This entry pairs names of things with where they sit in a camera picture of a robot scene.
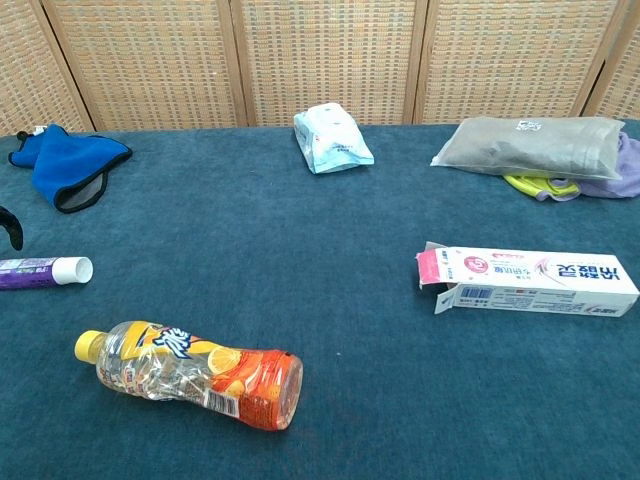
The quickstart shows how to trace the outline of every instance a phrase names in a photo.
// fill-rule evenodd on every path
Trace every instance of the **purple cloth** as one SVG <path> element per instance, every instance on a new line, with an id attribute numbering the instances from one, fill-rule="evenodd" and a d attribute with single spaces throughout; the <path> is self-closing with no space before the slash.
<path id="1" fill-rule="evenodd" d="M 622 180 L 578 180 L 580 193 L 590 197 L 627 198 L 640 195 L 640 141 L 620 132 L 616 171 Z"/>
<path id="2" fill-rule="evenodd" d="M 562 188 L 571 185 L 571 180 L 566 178 L 550 178 L 549 183 L 554 187 Z M 567 202 L 580 196 L 580 192 L 568 193 L 566 195 L 554 195 L 552 192 L 542 190 L 536 195 L 536 200 L 544 202 L 547 198 L 553 198 L 556 202 Z"/>

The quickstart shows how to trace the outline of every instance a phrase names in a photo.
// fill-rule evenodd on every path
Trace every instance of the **black object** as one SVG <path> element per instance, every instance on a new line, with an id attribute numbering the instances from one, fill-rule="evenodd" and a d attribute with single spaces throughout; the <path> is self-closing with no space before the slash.
<path id="1" fill-rule="evenodd" d="M 24 240 L 22 226 L 16 216 L 4 207 L 0 207 L 0 225 L 9 233 L 9 240 L 13 248 L 22 250 Z"/>

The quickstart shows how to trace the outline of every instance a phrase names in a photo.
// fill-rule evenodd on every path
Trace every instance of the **orange label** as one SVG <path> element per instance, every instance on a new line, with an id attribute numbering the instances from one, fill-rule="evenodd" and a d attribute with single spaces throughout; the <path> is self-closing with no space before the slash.
<path id="1" fill-rule="evenodd" d="M 280 392 L 295 358 L 290 354 L 224 347 L 179 328 L 136 321 L 127 331 L 120 358 L 143 355 L 173 355 L 184 362 L 198 362 L 205 372 L 206 360 L 208 373 L 199 381 L 207 382 L 210 390 L 198 397 L 199 388 L 193 388 L 191 393 L 183 392 L 182 398 L 257 428 L 277 429 Z"/>

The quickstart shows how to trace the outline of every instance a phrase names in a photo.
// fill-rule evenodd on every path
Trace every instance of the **gray pouch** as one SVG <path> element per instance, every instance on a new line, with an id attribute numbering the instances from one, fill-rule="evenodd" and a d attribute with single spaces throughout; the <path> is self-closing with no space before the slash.
<path id="1" fill-rule="evenodd" d="M 469 118 L 431 165 L 490 175 L 619 180 L 623 126 L 602 117 Z"/>

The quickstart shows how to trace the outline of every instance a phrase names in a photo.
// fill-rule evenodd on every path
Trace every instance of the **lemon slice image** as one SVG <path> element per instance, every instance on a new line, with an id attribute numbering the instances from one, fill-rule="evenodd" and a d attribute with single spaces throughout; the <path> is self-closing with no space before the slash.
<path id="1" fill-rule="evenodd" d="M 231 385 L 227 387 L 224 393 L 231 395 L 232 397 L 239 397 L 244 393 L 244 390 L 244 384 L 240 380 L 234 380 L 231 382 Z"/>
<path id="2" fill-rule="evenodd" d="M 280 398 L 280 391 L 282 387 L 280 385 L 269 385 L 266 392 L 266 397 L 271 402 L 277 402 Z"/>
<path id="3" fill-rule="evenodd" d="M 214 375 L 228 372 L 240 363 L 242 352 L 234 348 L 217 346 L 209 353 L 209 370 Z"/>

